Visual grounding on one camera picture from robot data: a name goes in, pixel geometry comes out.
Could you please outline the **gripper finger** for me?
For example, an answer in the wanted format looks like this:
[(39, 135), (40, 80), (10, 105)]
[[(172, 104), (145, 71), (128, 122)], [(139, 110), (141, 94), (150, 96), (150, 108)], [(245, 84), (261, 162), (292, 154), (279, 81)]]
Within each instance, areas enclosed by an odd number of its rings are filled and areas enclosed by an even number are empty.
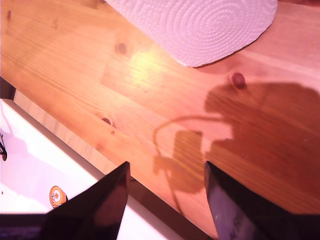
[(296, 240), (289, 212), (251, 191), (210, 161), (204, 164), (206, 197), (221, 240)]
[(129, 183), (130, 164), (126, 161), (84, 192), (47, 213), (42, 239), (117, 239)]

